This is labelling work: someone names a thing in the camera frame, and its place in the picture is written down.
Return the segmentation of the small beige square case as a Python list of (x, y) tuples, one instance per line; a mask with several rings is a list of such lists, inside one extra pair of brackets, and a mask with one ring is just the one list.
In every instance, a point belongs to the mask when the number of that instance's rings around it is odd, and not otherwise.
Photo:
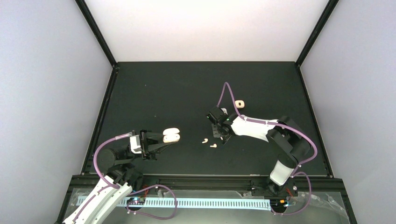
[(245, 102), (243, 100), (236, 100), (234, 104), (237, 109), (242, 109), (245, 107)]

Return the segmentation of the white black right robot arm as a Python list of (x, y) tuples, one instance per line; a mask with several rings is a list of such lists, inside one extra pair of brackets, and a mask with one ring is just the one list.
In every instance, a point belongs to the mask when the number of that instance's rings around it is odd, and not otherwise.
[(277, 161), (263, 188), (271, 195), (279, 195), (287, 180), (296, 175), (297, 169), (317, 156), (317, 147), (288, 117), (281, 120), (253, 119), (244, 115), (220, 112), (209, 113), (215, 134), (225, 144), (232, 136), (248, 136), (264, 140), (271, 145)]

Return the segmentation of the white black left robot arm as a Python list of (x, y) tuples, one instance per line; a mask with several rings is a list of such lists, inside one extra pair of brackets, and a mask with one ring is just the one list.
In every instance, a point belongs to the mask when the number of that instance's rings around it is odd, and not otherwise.
[(127, 200), (127, 212), (131, 205), (146, 205), (147, 193), (164, 185), (143, 185), (143, 175), (132, 162), (137, 158), (154, 160), (172, 144), (180, 140), (178, 128), (168, 128), (161, 133), (148, 130), (135, 131), (106, 140), (96, 149), (93, 166), (99, 181), (85, 200), (63, 220), (64, 224), (101, 224), (110, 213)]

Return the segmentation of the beige earbud charging case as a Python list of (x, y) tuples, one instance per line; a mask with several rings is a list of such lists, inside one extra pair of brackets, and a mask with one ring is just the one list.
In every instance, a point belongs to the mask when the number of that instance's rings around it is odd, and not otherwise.
[(180, 140), (180, 130), (178, 128), (167, 128), (163, 131), (163, 142), (172, 143)]

